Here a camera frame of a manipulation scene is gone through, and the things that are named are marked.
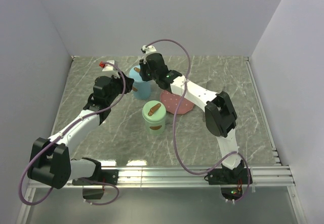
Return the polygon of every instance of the green cylindrical container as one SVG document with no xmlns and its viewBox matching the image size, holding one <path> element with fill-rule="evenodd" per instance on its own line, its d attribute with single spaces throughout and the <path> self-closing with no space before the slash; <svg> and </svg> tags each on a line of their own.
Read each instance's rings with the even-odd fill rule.
<svg viewBox="0 0 324 224">
<path fill-rule="evenodd" d="M 159 101 L 147 102 L 142 110 L 145 128 L 149 134 L 162 134 L 166 127 L 166 107 Z"/>
</svg>

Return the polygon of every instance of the gray marble surface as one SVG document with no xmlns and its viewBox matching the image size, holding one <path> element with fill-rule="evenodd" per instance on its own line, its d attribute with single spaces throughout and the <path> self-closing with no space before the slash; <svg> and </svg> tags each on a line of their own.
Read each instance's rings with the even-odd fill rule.
<svg viewBox="0 0 324 224">
<path fill-rule="evenodd" d="M 96 77 L 102 75 L 100 61 L 116 60 L 121 70 L 129 70 L 140 57 L 75 57 L 54 132 L 71 122 L 82 110 L 92 93 Z M 185 74 L 185 56 L 165 56 L 169 68 Z M 190 80 L 209 90 L 226 91 L 237 112 L 236 139 L 239 151 L 251 165 L 272 165 L 270 140 L 258 106 L 255 91 L 243 57 L 193 56 Z M 161 89 L 151 82 L 148 100 L 137 100 L 132 93 L 124 96 L 107 120 L 90 132 L 74 153 L 74 158 L 90 157 L 109 165 L 178 165 L 172 141 L 173 115 L 168 113 L 166 130 L 158 136 L 144 129 L 142 107 L 149 100 L 159 100 Z M 207 130 L 204 113 L 197 106 L 178 116 L 177 146 L 187 165 L 211 165 L 221 159 L 216 138 Z"/>
</svg>

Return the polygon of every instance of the blue cup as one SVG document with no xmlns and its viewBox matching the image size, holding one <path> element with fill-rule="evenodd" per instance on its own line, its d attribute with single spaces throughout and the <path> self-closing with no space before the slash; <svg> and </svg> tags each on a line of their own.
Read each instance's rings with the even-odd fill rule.
<svg viewBox="0 0 324 224">
<path fill-rule="evenodd" d="M 135 66 L 131 68 L 129 77 L 134 79 L 133 83 L 133 94 L 136 99 L 145 100 L 151 95 L 151 85 L 150 82 L 143 81 L 140 73 L 140 66 Z"/>
</svg>

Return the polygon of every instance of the pink round mat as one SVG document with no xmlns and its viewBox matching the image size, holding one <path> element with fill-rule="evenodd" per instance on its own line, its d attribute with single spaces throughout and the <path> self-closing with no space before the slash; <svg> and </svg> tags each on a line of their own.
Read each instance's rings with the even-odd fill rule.
<svg viewBox="0 0 324 224">
<path fill-rule="evenodd" d="M 169 93 L 168 91 L 162 91 L 160 95 L 160 101 L 166 107 L 167 111 L 174 114 L 181 96 Z M 178 114 L 186 114 L 193 109 L 194 104 L 187 99 L 184 99 L 178 110 Z"/>
</svg>

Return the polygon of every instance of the white enclosure wall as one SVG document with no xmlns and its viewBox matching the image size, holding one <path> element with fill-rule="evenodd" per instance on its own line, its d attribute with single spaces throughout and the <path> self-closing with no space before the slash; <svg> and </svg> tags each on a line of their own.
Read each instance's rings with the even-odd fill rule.
<svg viewBox="0 0 324 224">
<path fill-rule="evenodd" d="M 71 55 L 135 55 L 175 39 L 195 55 L 250 56 L 280 0 L 42 0 Z M 164 54 L 181 54 L 159 44 Z"/>
<path fill-rule="evenodd" d="M 71 57 L 39 0 L 0 0 L 0 223 L 14 223 L 32 143 L 48 137 Z"/>
<path fill-rule="evenodd" d="M 252 69 L 280 158 L 289 164 L 309 223 L 323 223 L 324 0 L 282 0 Z"/>
</svg>

